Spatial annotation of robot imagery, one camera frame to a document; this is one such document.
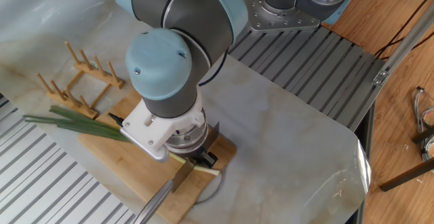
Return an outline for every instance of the metal mounting plate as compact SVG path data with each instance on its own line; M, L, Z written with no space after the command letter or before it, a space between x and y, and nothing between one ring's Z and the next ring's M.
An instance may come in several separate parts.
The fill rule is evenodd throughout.
M315 29L320 21L295 8L275 10L265 0L244 0L248 8L252 30L258 33L277 33Z
M372 81L372 84L374 86L383 86L386 83L387 78L389 78L389 72L385 70L380 70L378 74L375 76L374 81Z

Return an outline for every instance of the wooden cutting board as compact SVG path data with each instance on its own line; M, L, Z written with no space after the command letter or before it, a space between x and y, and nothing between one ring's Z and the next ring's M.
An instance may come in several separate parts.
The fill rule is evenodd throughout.
M119 127L108 116L109 112L126 118L140 99L140 95L132 91L97 120ZM80 134L79 141L145 202L148 202L166 181L174 178L182 166L173 158L164 164L159 163L133 143L89 134ZM210 151L218 157L213 169L222 170L233 158L237 149L233 143L220 135ZM178 190L167 197L157 213L168 223L179 223L214 177L213 174L194 170Z

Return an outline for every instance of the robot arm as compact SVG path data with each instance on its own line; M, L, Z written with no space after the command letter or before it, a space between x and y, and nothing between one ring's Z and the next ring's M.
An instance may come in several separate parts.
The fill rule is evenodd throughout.
M125 62L142 100L121 132L160 162L206 151L200 79L248 22L243 0L116 0L155 27L130 44Z

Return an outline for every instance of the white marble sheet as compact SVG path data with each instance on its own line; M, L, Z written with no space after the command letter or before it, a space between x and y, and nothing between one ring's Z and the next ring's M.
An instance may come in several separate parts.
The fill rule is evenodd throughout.
M130 41L150 29L114 0L0 0L0 92L25 113L47 115L55 104L35 73L60 87L74 76L70 41L110 60L128 79ZM103 84L93 78L72 89L92 101ZM132 87L110 89L103 112ZM238 147L222 191L183 223L344 223L365 198L369 166L355 135L228 56L203 88L211 124ZM77 141L77 134L43 129L135 213L144 202ZM164 223L155 217L153 223Z
M359 208L370 169L349 129L230 56L202 95L238 151L222 191L186 223L344 223Z

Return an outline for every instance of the metal slatted table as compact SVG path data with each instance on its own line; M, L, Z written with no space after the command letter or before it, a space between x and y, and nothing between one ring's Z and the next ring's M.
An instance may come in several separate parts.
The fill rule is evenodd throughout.
M324 27L266 34L246 28L229 54L352 131L380 92L372 81L384 62Z
M131 223L134 214L0 98L0 223Z

